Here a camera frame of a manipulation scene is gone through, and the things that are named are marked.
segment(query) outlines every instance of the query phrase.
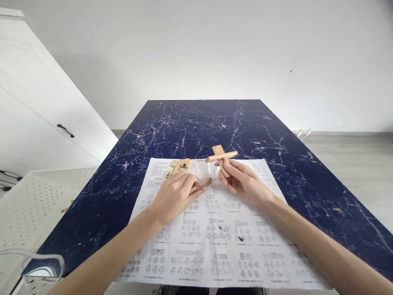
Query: forearm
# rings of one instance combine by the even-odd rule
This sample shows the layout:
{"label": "forearm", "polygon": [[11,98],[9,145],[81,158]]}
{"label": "forearm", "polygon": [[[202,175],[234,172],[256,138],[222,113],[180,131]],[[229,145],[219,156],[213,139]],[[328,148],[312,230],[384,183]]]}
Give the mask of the forearm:
{"label": "forearm", "polygon": [[146,210],[56,286],[51,295],[103,294],[121,268],[162,226]]}
{"label": "forearm", "polygon": [[392,294],[393,284],[350,251],[274,198],[262,211],[321,271],[340,294]]}

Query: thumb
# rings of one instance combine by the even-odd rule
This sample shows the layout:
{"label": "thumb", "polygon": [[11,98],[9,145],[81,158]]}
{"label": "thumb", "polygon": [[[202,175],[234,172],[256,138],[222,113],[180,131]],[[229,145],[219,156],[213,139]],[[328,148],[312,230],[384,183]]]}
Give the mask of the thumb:
{"label": "thumb", "polygon": [[245,182],[249,176],[244,174],[243,172],[239,171],[236,167],[233,167],[229,161],[224,163],[224,167],[226,171],[231,174],[232,176],[236,177],[240,182]]}
{"label": "thumb", "polygon": [[204,192],[206,192],[206,190],[204,188],[200,188],[193,192],[191,195],[189,195],[187,198],[187,206],[194,202]]}

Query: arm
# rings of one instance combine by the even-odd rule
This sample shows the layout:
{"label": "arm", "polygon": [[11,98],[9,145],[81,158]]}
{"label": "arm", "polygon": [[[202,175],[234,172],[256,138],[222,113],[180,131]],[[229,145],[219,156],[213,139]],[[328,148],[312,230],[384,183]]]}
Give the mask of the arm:
{"label": "arm", "polygon": [[219,175],[226,190],[238,192],[264,212],[304,251],[338,293],[393,294],[389,280],[276,197],[248,166],[231,159],[224,165],[232,175],[228,179]]}
{"label": "arm", "polygon": [[147,209],[63,279],[49,294],[103,294],[138,249],[205,191],[199,189],[189,195],[191,187],[197,181],[195,175],[185,171],[165,180]]}

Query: dark blue marble table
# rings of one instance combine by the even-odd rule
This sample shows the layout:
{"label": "dark blue marble table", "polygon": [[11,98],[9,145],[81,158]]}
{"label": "dark blue marble table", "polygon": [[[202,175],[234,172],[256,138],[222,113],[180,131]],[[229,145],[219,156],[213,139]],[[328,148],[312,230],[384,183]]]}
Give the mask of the dark blue marble table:
{"label": "dark blue marble table", "polygon": [[[148,101],[43,243],[67,275],[127,224],[150,158],[199,159],[212,146],[265,158],[287,202],[393,281],[393,235],[260,100]],[[24,270],[49,267],[33,260]]]}

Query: baseboard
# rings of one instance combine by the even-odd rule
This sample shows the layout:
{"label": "baseboard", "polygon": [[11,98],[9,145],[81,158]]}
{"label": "baseboard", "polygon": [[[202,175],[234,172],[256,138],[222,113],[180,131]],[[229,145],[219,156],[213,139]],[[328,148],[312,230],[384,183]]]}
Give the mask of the baseboard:
{"label": "baseboard", "polygon": [[[120,137],[126,131],[125,129],[111,129],[112,132]],[[310,135],[333,135],[333,136],[393,136],[390,132],[370,132],[370,131],[311,131]]]}

